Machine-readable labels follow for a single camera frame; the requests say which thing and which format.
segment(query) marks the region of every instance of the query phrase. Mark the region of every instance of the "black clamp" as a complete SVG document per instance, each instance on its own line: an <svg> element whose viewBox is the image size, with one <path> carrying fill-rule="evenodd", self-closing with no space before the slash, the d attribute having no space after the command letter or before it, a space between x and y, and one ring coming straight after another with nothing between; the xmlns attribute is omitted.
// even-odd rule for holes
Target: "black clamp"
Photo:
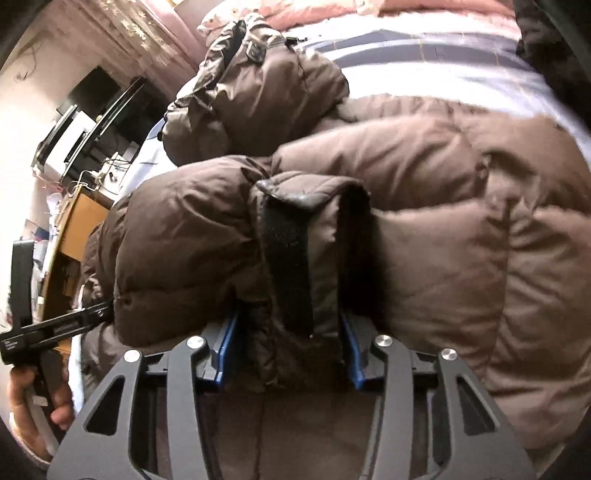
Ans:
<svg viewBox="0 0 591 480"><path fill-rule="evenodd" d="M144 357L128 351L72 425L48 480L162 480L154 473L154 421L143 421L138 413L150 398L143 387L155 380L167 387L172 478L221 479L197 397L219 391L228 376L236 356L238 317L209 325L170 352ZM342 338L355 386L381 393L362 479L536 478L504 415L455 351L429 355L409 350L378 335L369 319L351 314L342 317ZM423 419L417 414L421 405ZM153 419L153 403L148 410ZM151 439L139 453L132 441L138 436Z"/></svg>
<svg viewBox="0 0 591 480"><path fill-rule="evenodd" d="M65 435L50 418L54 410L51 395L62 383L61 355L54 348L61 340L89 332L112 315L112 303L101 303L41 323L22 325L22 319L14 317L12 330L0 334L0 356L4 364L28 365L39 372L33 386L26 390L25 399L52 455Z"/></svg>

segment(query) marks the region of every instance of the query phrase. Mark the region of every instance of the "finger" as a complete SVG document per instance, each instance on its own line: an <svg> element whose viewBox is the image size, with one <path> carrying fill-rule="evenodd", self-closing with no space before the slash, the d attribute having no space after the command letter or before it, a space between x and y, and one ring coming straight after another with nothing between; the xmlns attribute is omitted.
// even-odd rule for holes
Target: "finger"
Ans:
<svg viewBox="0 0 591 480"><path fill-rule="evenodd" d="M51 421L62 430L67 430L74 422L74 409L71 405L63 405L51 412Z"/></svg>
<svg viewBox="0 0 591 480"><path fill-rule="evenodd" d="M45 446L39 443L39 431L25 400L25 389L34 379L35 371L32 368L13 368L8 379L8 401L18 433L35 453L41 453Z"/></svg>
<svg viewBox="0 0 591 480"><path fill-rule="evenodd" d="M8 381L8 402L11 407L26 405L25 389L33 384L35 371L31 367L14 367Z"/></svg>
<svg viewBox="0 0 591 480"><path fill-rule="evenodd" d="M65 382L60 385L60 388L53 392L51 397L55 408L61 407L62 405L72 404L72 391L70 390L70 386Z"/></svg>

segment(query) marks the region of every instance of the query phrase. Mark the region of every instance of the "silver screw head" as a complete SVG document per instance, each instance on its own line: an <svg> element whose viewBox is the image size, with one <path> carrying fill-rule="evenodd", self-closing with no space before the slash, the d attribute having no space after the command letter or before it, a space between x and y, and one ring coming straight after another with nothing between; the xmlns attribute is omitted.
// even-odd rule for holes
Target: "silver screw head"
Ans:
<svg viewBox="0 0 591 480"><path fill-rule="evenodd" d="M195 335L187 339L187 346L193 350L200 349L204 344L205 339L199 335Z"/></svg>
<svg viewBox="0 0 591 480"><path fill-rule="evenodd" d="M390 346L392 345L392 343L394 343L394 341L392 340L392 337L390 337L390 335L378 335L375 338L375 343L378 346Z"/></svg>
<svg viewBox="0 0 591 480"><path fill-rule="evenodd" d="M441 356L444 360L449 360L451 362L457 358L457 352L453 348L444 348L441 351Z"/></svg>
<svg viewBox="0 0 591 480"><path fill-rule="evenodd" d="M137 350L127 350L123 355L123 359L130 364L137 362L141 354Z"/></svg>

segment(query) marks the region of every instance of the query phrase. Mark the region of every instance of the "desk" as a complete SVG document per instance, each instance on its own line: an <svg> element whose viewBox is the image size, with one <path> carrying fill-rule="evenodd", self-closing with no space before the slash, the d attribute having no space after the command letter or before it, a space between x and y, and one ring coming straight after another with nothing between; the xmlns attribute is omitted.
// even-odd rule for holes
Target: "desk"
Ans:
<svg viewBox="0 0 591 480"><path fill-rule="evenodd" d="M86 193L92 194L78 185L60 203L56 218L58 235L47 250L50 257L45 261L47 271L37 308L41 320L64 315L72 308L86 242L94 227L107 216L108 210Z"/></svg>

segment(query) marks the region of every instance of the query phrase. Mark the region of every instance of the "human hand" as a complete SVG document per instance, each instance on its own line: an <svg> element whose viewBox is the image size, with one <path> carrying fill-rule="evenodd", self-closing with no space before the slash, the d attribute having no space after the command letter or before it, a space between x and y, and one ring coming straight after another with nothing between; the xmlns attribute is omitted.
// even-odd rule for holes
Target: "human hand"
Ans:
<svg viewBox="0 0 591 480"><path fill-rule="evenodd" d="M25 390L33 384L34 380L34 368L14 367L8 380L8 402L14 415L16 433L35 455L50 461L51 455L48 453L45 442L39 434L25 399ZM63 382L52 395L52 399L55 410L51 413L51 421L65 431L74 422L72 391L67 383L67 372L64 372Z"/></svg>

